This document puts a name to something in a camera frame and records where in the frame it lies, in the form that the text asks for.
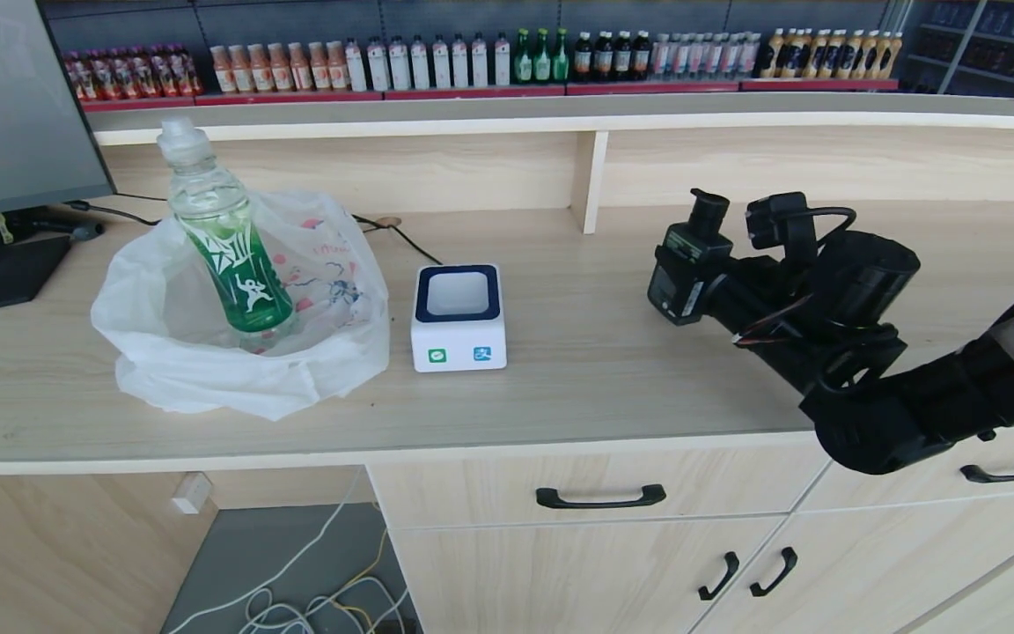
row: juice bottle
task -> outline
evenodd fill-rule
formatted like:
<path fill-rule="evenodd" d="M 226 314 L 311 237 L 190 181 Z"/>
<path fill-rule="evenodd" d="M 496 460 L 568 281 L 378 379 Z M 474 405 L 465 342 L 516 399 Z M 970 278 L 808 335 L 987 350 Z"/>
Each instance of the juice bottle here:
<path fill-rule="evenodd" d="M 249 69 L 249 60 L 244 55 L 244 47 L 234 44 L 229 47 L 230 69 L 233 71 L 233 83 L 237 85 L 237 92 L 252 92 L 257 89 L 257 84 L 252 81 L 252 70 Z"/>
<path fill-rule="evenodd" d="M 451 88 L 451 68 L 448 65 L 448 45 L 437 36 L 433 44 L 433 71 L 438 88 Z"/>
<path fill-rule="evenodd" d="M 856 57 L 863 48 L 863 29 L 858 28 L 852 31 L 848 42 L 844 44 L 844 51 L 840 57 L 840 68 L 837 69 L 837 77 L 848 79 L 852 76 L 852 69 L 856 68 Z"/>
<path fill-rule="evenodd" d="M 488 44 L 484 33 L 477 30 L 472 39 L 472 85 L 477 88 L 488 87 Z"/>
<path fill-rule="evenodd" d="M 390 40 L 390 74 L 393 75 L 394 90 L 409 90 L 412 86 L 410 80 L 410 48 L 402 41 L 402 37 L 394 36 Z"/>
<path fill-rule="evenodd" d="M 166 202 L 205 261 L 226 322 L 242 349 L 271 348 L 292 332 L 297 313 L 252 225 L 244 186 L 217 167 L 210 140 L 189 119 L 163 120 L 157 141 L 173 169 Z"/>
<path fill-rule="evenodd" d="M 592 68 L 592 44 L 589 42 L 589 31 L 578 33 L 574 44 L 574 81 L 589 81 L 589 70 Z"/>
<path fill-rule="evenodd" d="M 510 85 L 511 61 L 510 42 L 507 33 L 499 31 L 496 39 L 496 85 Z"/>
<path fill-rule="evenodd" d="M 648 62 L 651 60 L 651 41 L 648 31 L 637 31 L 637 39 L 632 41 L 632 72 L 635 81 L 648 79 Z"/>
<path fill-rule="evenodd" d="M 314 80 L 315 89 L 331 89 L 331 74 L 327 70 L 327 48 L 322 42 L 310 42 L 307 44 L 307 52 L 310 53 L 310 77 Z"/>
<path fill-rule="evenodd" d="M 338 40 L 328 42 L 327 75 L 331 77 L 332 90 L 346 90 L 350 86 L 355 92 L 366 91 L 363 50 L 354 37 L 347 39 L 346 47 Z"/>
<path fill-rule="evenodd" d="M 249 70 L 252 71 L 257 92 L 277 91 L 277 81 L 273 80 L 273 67 L 265 55 L 264 44 L 249 44 Z"/>
<path fill-rule="evenodd" d="M 277 84 L 277 89 L 281 92 L 292 92 L 295 83 L 292 80 L 292 63 L 289 62 L 287 53 L 284 52 L 284 45 L 269 45 L 270 68 L 273 69 L 273 83 Z"/>
<path fill-rule="evenodd" d="M 757 65 L 757 74 L 762 77 L 776 77 L 777 76 L 777 61 L 781 57 L 781 49 L 784 48 L 785 29 L 778 28 L 773 31 L 773 37 L 770 37 L 770 42 L 762 50 L 762 59 Z"/>
<path fill-rule="evenodd" d="M 551 60 L 551 74 L 557 83 L 567 83 L 571 77 L 571 57 L 566 52 L 566 29 L 558 29 L 555 56 Z"/>
<path fill-rule="evenodd" d="M 467 44 L 458 32 L 451 39 L 451 84 L 467 88 Z"/>
<path fill-rule="evenodd" d="M 550 83 L 553 62 L 551 61 L 551 44 L 548 42 L 549 32 L 545 28 L 538 29 L 538 38 L 534 43 L 534 52 L 530 53 L 530 59 L 534 64 L 534 83 Z"/>
<path fill-rule="evenodd" d="M 414 62 L 414 88 L 427 90 L 433 87 L 430 83 L 430 52 L 422 42 L 422 37 L 414 37 L 414 44 L 410 45 L 410 58 Z"/>
<path fill-rule="evenodd" d="M 852 67 L 852 79 L 863 79 L 863 77 L 866 77 L 866 73 L 871 72 L 871 67 L 874 65 L 874 57 L 877 55 L 874 48 L 877 46 L 878 31 L 868 31 L 866 39 L 863 40 L 862 47 L 860 47 L 860 52 L 856 56 L 856 64 Z"/>

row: bottle label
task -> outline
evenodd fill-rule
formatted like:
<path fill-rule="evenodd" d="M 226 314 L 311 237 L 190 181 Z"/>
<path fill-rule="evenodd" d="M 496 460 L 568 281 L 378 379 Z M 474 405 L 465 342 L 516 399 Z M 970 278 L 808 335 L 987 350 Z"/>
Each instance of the bottle label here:
<path fill-rule="evenodd" d="M 636 72 L 648 72 L 648 56 L 651 51 L 637 51 L 636 56 L 632 57 L 632 68 L 636 69 Z"/>
<path fill-rule="evenodd" d="M 222 92 L 237 92 L 237 84 L 233 81 L 233 71 L 229 69 L 218 70 L 217 85 L 220 85 Z"/>
<path fill-rule="evenodd" d="M 612 65 L 617 68 L 617 72 L 629 72 L 629 67 L 632 65 L 632 51 L 618 51 Z"/>
<path fill-rule="evenodd" d="M 589 72 L 589 64 L 592 61 L 592 53 L 588 51 L 579 51 L 574 53 L 574 70 L 578 71 L 580 75 Z"/>
<path fill-rule="evenodd" d="M 291 92 L 295 89 L 292 83 L 292 69 L 287 67 L 273 69 L 273 81 L 277 83 L 277 89 L 281 92 Z"/>

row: plastic bottle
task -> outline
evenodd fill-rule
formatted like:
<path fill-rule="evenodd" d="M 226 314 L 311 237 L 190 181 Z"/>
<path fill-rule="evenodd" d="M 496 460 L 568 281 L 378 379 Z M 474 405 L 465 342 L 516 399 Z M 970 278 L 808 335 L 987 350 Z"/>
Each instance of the plastic bottle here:
<path fill-rule="evenodd" d="M 297 314 L 252 225 L 244 186 L 218 167 L 206 133 L 186 117 L 164 119 L 157 143 L 173 169 L 166 202 L 205 261 L 225 320 L 242 349 L 271 348 Z"/>
<path fill-rule="evenodd" d="M 857 28 L 852 31 L 852 37 L 844 44 L 843 54 L 840 56 L 840 68 L 837 69 L 837 77 L 849 79 L 852 76 L 852 69 L 856 68 L 856 59 L 860 56 L 863 48 L 863 29 Z"/>
<path fill-rule="evenodd" d="M 433 44 L 433 73 L 438 88 L 451 88 L 451 67 L 448 65 L 448 44 L 437 36 Z"/>
<path fill-rule="evenodd" d="M 394 36 L 390 40 L 390 74 L 393 76 L 394 90 L 411 88 L 410 48 L 406 47 L 400 36 Z"/>
<path fill-rule="evenodd" d="M 637 31 L 637 39 L 632 41 L 632 72 L 635 81 L 648 79 L 648 63 L 651 61 L 651 41 L 648 31 Z"/>
<path fill-rule="evenodd" d="M 770 37 L 769 43 L 762 50 L 762 59 L 757 61 L 759 69 L 757 74 L 766 79 L 777 76 L 777 61 L 781 59 L 781 50 L 785 45 L 784 33 L 784 28 L 774 30 L 773 37 Z"/>
<path fill-rule="evenodd" d="M 384 92 L 390 88 L 390 69 L 385 57 L 381 39 L 371 37 L 366 44 L 366 61 L 370 64 L 370 85 L 375 92 Z"/>
<path fill-rule="evenodd" d="M 510 85 L 511 60 L 510 42 L 507 41 L 507 33 L 499 31 L 496 39 L 496 85 Z"/>
<path fill-rule="evenodd" d="M 623 30 L 612 45 L 612 81 L 628 81 L 632 76 L 632 33 Z"/>
<path fill-rule="evenodd" d="M 530 83 L 534 77 L 534 60 L 530 59 L 530 31 L 525 28 L 518 29 L 514 67 L 516 83 Z"/>
<path fill-rule="evenodd" d="M 553 62 L 551 61 L 551 42 L 548 41 L 549 33 L 545 28 L 538 29 L 538 38 L 534 43 L 534 51 L 530 53 L 532 67 L 534 67 L 534 83 L 550 83 Z"/>
<path fill-rule="evenodd" d="M 430 80 L 430 50 L 425 47 L 422 37 L 414 37 L 414 44 L 410 47 L 410 58 L 414 62 L 414 88 L 427 90 L 433 87 Z"/>
<path fill-rule="evenodd" d="M 488 44 L 484 33 L 476 31 L 472 39 L 472 85 L 477 88 L 488 87 Z"/>
<path fill-rule="evenodd" d="M 314 80 L 315 89 L 331 89 L 331 73 L 327 70 L 327 47 L 322 42 L 307 44 L 310 53 L 310 77 Z"/>
<path fill-rule="evenodd" d="M 866 33 L 866 39 L 863 40 L 863 45 L 860 48 L 856 56 L 856 65 L 852 67 L 852 79 L 863 79 L 869 72 L 871 72 L 871 67 L 874 65 L 874 57 L 877 56 L 876 48 L 878 46 L 878 31 L 870 30 Z"/>
<path fill-rule="evenodd" d="M 366 67 L 363 65 L 363 50 L 354 37 L 347 39 L 346 48 L 341 41 L 328 42 L 327 76 L 331 77 L 332 90 L 346 90 L 350 84 L 350 88 L 355 92 L 366 91 Z"/>
<path fill-rule="evenodd" d="M 451 84 L 467 88 L 467 44 L 458 32 L 451 41 Z"/>
<path fill-rule="evenodd" d="M 270 44 L 269 58 L 269 66 L 273 69 L 273 83 L 277 84 L 277 91 L 292 92 L 295 89 L 295 83 L 292 81 L 292 64 L 284 52 L 284 45 Z"/>
<path fill-rule="evenodd" d="M 229 53 L 224 47 L 210 47 L 210 57 L 214 60 L 214 75 L 217 75 L 217 87 L 222 92 L 237 92 L 237 84 L 233 81 L 233 67 L 229 64 Z"/>
<path fill-rule="evenodd" d="M 551 74 L 556 83 L 567 83 L 571 79 L 571 57 L 566 52 L 566 29 L 558 29 L 558 42 L 555 43 L 555 56 L 551 60 Z"/>

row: white bottle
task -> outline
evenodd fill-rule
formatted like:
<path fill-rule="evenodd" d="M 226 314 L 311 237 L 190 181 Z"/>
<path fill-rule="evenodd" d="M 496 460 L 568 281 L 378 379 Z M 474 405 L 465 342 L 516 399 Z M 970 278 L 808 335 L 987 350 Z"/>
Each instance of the white bottle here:
<path fill-rule="evenodd" d="M 344 54 L 347 56 L 347 75 L 350 75 L 350 88 L 355 92 L 365 92 L 366 68 L 363 66 L 363 50 L 358 47 L 358 42 L 355 41 L 354 37 L 347 40 Z M 338 88 L 334 79 L 331 81 L 331 87 Z"/>
<path fill-rule="evenodd" d="M 451 84 L 456 88 L 467 88 L 467 44 L 463 36 L 456 33 L 451 41 Z"/>
<path fill-rule="evenodd" d="M 472 85 L 488 87 L 488 44 L 479 30 L 476 31 L 476 40 L 472 40 Z"/>
<path fill-rule="evenodd" d="M 390 40 L 390 74 L 393 75 L 394 90 L 410 89 L 410 48 L 400 36 Z"/>
<path fill-rule="evenodd" d="M 437 36 L 433 44 L 433 72 L 438 88 L 451 88 L 451 68 L 448 67 L 448 45 L 444 38 Z"/>
<path fill-rule="evenodd" d="M 390 69 L 386 68 L 385 47 L 377 37 L 370 38 L 366 47 L 366 59 L 370 61 L 370 82 L 374 83 L 374 91 L 382 92 L 390 88 Z"/>
<path fill-rule="evenodd" d="M 415 36 L 410 45 L 410 58 L 414 62 L 414 88 L 427 90 L 430 84 L 430 52 L 425 48 L 422 37 Z"/>

